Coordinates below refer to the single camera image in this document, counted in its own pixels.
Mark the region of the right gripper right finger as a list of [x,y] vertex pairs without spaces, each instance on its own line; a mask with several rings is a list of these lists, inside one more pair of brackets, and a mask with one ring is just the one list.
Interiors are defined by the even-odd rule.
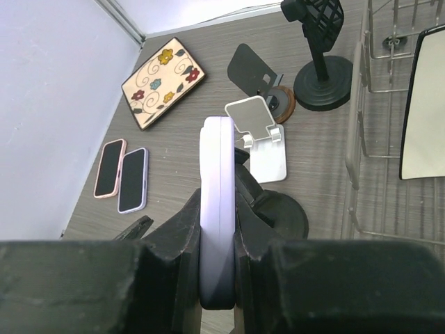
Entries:
[[404,241],[285,240],[236,209],[235,333],[443,333],[444,265]]

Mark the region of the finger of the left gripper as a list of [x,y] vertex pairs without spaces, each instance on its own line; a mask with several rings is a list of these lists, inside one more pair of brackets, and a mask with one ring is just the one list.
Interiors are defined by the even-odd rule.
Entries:
[[123,230],[114,240],[141,239],[152,226],[153,222],[154,220],[152,218],[144,215]]

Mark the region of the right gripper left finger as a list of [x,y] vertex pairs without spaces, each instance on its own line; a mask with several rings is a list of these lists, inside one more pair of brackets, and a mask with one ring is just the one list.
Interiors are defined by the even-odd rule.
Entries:
[[1,244],[2,333],[199,333],[200,192],[142,239]]

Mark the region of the purple-cased phone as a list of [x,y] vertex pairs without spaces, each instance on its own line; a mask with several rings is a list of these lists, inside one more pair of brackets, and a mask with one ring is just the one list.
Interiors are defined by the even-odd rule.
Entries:
[[120,214],[139,211],[146,206],[148,165],[149,152],[146,148],[138,148],[124,155],[118,196]]
[[200,132],[200,303],[206,310],[235,304],[236,230],[234,124],[211,116]]

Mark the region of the pink-cased phone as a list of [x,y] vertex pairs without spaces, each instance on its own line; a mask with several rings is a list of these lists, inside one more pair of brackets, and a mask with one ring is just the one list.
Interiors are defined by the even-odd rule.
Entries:
[[127,141],[119,138],[107,142],[100,155],[93,196],[110,198],[118,193],[122,158],[127,148]]

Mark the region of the black round-base stand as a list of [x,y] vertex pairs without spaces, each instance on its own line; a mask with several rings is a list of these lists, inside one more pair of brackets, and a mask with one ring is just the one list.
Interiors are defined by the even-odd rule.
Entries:
[[237,191],[252,211],[285,239],[306,239],[309,221],[300,203],[284,193],[263,189],[244,166],[249,158],[246,151],[234,150]]

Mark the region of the white folding phone stand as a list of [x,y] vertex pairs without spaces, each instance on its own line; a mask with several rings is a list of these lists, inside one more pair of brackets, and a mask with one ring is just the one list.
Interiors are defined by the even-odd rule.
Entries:
[[260,184],[286,179],[286,144],[284,127],[273,119],[261,96],[247,97],[225,105],[242,135],[243,148],[250,153],[250,173]]

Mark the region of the wooden-base grey phone stand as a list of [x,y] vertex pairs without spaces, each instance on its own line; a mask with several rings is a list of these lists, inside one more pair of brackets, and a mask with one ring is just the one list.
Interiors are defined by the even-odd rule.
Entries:
[[276,123],[283,124],[292,116],[296,98],[290,88],[281,85],[284,75],[274,72],[247,44],[236,48],[227,76],[248,97],[262,96]]

